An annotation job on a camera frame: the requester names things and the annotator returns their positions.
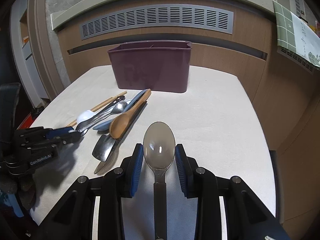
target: wooden spoon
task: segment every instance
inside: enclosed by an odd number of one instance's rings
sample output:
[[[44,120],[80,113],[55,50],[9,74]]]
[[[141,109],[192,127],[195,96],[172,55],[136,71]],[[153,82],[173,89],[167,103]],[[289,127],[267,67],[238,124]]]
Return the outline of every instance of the wooden spoon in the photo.
[[[130,119],[134,112],[145,102],[151,95],[151,89],[148,89],[143,96],[136,102],[130,110],[118,115],[110,124],[109,132],[113,139],[118,139],[129,125]]]

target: gray wall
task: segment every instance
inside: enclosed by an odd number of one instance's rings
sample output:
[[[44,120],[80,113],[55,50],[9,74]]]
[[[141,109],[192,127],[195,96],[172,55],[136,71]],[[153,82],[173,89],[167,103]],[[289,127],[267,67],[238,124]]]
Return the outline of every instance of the gray wall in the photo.
[[[61,49],[57,34],[52,30],[50,14],[69,9],[71,6],[80,2],[81,0],[45,0],[45,16],[47,22],[47,31],[49,36],[49,43],[53,55],[54,63],[57,67],[59,76],[61,78],[63,86],[66,88],[70,85],[70,79],[63,62]]]

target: tablecloth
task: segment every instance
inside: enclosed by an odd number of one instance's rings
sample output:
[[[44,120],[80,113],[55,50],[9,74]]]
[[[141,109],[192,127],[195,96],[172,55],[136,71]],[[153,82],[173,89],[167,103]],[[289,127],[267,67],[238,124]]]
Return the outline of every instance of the tablecloth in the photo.
[[[45,128],[60,128],[121,91],[111,66],[92,68],[66,88],[33,123]],[[126,99],[138,91],[128,90]],[[162,121],[171,128],[176,143],[182,143],[187,156],[216,176],[240,176],[275,215],[274,174],[268,146],[252,104],[236,76],[203,67],[190,66],[185,93],[153,91],[148,103],[108,170],[120,166],[132,155],[136,143],[142,143],[150,124]],[[39,168],[34,174],[36,205],[31,210],[39,224],[68,187],[81,175],[89,178],[99,161],[92,150],[100,134],[89,130],[83,140],[66,146],[59,158]],[[140,182],[134,198],[122,199],[126,240],[154,239],[154,175],[143,161]],[[186,199],[181,192],[175,162],[166,173],[168,239],[194,239],[196,199]],[[223,239],[226,222],[223,200]],[[97,211],[94,215],[93,239],[97,239]]]

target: pile of utensils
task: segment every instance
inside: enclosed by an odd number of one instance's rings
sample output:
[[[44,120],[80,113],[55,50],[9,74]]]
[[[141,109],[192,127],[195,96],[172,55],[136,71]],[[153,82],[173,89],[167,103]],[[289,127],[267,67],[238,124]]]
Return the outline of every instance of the pile of utensils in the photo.
[[[87,111],[87,115],[93,116],[80,122],[76,127],[76,130],[79,131],[82,136],[84,136],[90,128],[97,131],[104,131],[106,133],[100,136],[92,152],[92,155],[101,161],[94,171],[94,174],[98,173],[102,169],[106,169],[113,161],[117,147],[143,110],[147,103],[147,99],[151,95],[151,90],[143,90],[132,100],[127,101],[124,100],[125,93],[126,92],[123,92],[115,99],[112,98],[114,100],[112,100],[112,102],[98,113]],[[113,119],[98,124],[113,114],[119,115]]]

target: metal screw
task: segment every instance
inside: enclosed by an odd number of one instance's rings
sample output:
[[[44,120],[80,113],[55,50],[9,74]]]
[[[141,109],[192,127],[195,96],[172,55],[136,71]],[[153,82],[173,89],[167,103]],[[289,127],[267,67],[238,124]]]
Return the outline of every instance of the metal screw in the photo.
[[[202,167],[198,167],[198,168],[196,168],[196,173],[204,174],[205,173],[205,169],[202,168]]]
[[[234,176],[234,177],[232,177],[232,181],[233,181],[234,183],[240,183],[240,182],[241,182],[241,178],[238,177],[238,176]]]
[[[78,181],[79,183],[84,183],[86,180],[87,180],[87,177],[86,177],[86,176],[80,176],[80,177],[77,179],[77,181]]]
[[[121,174],[121,173],[123,172],[123,169],[120,168],[120,167],[118,167],[118,168],[115,168],[115,169],[113,170],[113,172],[114,172],[115,174]]]

